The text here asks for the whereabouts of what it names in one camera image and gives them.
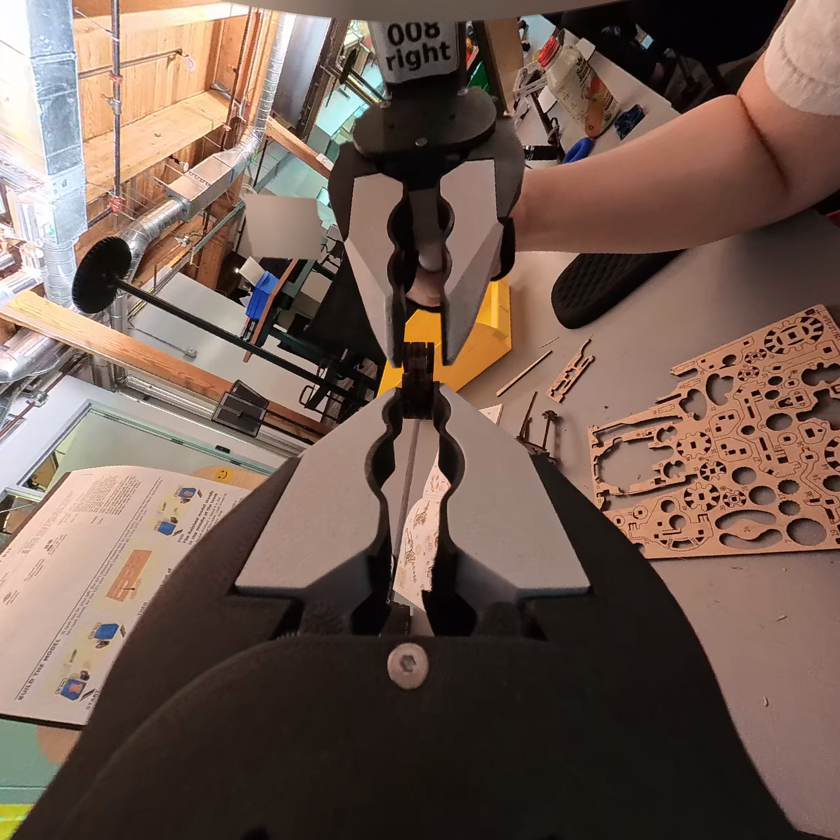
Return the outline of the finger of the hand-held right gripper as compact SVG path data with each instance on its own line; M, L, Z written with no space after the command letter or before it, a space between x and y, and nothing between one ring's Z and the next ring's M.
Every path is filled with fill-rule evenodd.
M442 357L451 365L474 327L501 246L495 162L462 163L440 179L438 191L447 221L438 243L440 270L447 276L440 304Z
M404 365L406 295L397 276L397 245L389 228L403 185L376 173L353 180L344 244L373 334L388 363Z

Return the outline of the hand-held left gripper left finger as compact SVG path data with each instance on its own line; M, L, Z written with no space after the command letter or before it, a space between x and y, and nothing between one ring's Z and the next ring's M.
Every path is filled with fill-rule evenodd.
M354 633L390 612L392 539L382 486L395 468L402 391L391 389L299 459L235 586L238 593L326 604Z

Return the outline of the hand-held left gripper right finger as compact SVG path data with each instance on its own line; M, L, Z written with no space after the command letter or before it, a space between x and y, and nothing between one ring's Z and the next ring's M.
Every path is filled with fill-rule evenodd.
M590 581L527 449L448 386L434 388L449 488L427 593L433 633L470 635L498 603L585 595Z

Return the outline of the silver ventilation duct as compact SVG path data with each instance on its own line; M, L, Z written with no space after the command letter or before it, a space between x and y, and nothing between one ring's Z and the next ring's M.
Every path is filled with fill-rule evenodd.
M281 14L274 44L268 56L266 79L255 106L253 122L239 142L229 150L218 151L195 164L184 175L165 187L165 200L140 215L120 234L130 256L129 270L123 276L131 280L150 243L175 223L189 221L226 193L243 174L247 163L257 153L266 135L266 126L277 93L285 61L294 14Z

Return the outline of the black disc on rod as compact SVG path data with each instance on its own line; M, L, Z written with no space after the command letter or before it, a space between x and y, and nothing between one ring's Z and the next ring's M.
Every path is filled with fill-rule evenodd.
M298 364L288 362L264 349L259 343L246 341L240 335L227 331L213 322L200 318L194 313L177 307L176 305L150 294L140 288L133 287L127 280L130 267L130 250L128 244L119 237L105 238L88 251L82 259L72 284L72 299L74 304L86 314L102 312L107 306L116 301L118 292L124 291L142 303L157 308L176 319L190 324L194 328L233 345L234 347L251 353L259 358L300 376L307 382L320 387L328 394L337 396L344 402L359 406L366 402L367 392L377 386L377 379L359 368L363 357L343 355L326 351L321 346L304 339L289 336L288 332L278 331L271 327L269 333L274 333L283 350L309 362L319 362L324 368L323 374L312 374L302 369Z

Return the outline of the small black frame stand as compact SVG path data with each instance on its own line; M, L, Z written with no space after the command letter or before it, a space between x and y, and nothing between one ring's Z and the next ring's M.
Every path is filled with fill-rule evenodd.
M264 396L243 381L236 380L216 404L211 420L217 425L257 438L269 404Z

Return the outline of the yellow box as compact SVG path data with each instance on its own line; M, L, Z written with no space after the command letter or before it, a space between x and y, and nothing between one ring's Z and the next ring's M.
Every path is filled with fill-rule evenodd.
M492 281L467 342L452 365L443 365L441 322L437 312L415 311L406 324L405 340L433 342L435 381L458 392L511 350L510 309L507 279Z

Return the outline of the person's right hand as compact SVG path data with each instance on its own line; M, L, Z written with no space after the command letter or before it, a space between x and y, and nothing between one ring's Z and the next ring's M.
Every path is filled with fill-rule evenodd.
M406 299L419 308L437 310L440 308L445 290L446 273L430 271L417 266L412 285L406 292Z

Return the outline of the dark wooden model part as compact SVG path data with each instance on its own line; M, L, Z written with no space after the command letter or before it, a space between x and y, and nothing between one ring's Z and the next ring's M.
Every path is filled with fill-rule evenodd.
M433 373L404 371L400 399L402 418L431 420L436 393Z

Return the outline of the person's right forearm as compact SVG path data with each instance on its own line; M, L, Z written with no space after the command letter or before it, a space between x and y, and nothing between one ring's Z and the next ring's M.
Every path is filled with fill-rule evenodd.
M752 68L614 150L525 174L519 253L688 249L780 222L838 190L839 118L791 108Z

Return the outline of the thin wooden stick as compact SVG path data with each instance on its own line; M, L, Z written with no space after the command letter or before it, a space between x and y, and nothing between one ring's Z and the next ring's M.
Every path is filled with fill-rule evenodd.
M504 384L497 392L496 397L502 397L506 394L513 386L519 383L526 375L528 375L531 371L533 371L539 364L544 362L549 356L551 356L553 350L547 350L547 352L541 354L537 359L531 362L527 367L525 367L522 371L517 373L513 376L509 382Z

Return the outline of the laminated instruction board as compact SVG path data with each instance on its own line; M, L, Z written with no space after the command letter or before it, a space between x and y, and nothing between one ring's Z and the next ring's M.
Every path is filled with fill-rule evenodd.
M248 494L138 466L66 474L2 551L2 718L83 727L161 585Z

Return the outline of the laser-cut wooden parts sheet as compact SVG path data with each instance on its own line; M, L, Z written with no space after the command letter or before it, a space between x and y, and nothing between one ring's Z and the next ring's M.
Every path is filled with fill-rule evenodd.
M838 352L813 306L675 366L590 427L596 506L649 560L838 550Z

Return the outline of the plastic bottle with red cap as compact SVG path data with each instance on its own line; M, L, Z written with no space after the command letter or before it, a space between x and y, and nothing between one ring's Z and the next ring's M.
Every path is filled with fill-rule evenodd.
M541 48L537 61L555 100L586 137L596 140L615 122L619 102L592 66L593 53L592 43L560 28Z

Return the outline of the round wooden smiley board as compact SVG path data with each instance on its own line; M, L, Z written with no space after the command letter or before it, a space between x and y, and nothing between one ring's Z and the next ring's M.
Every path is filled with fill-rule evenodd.
M191 476L245 490L258 488L268 478L261 473L230 464L202 467L193 471Z

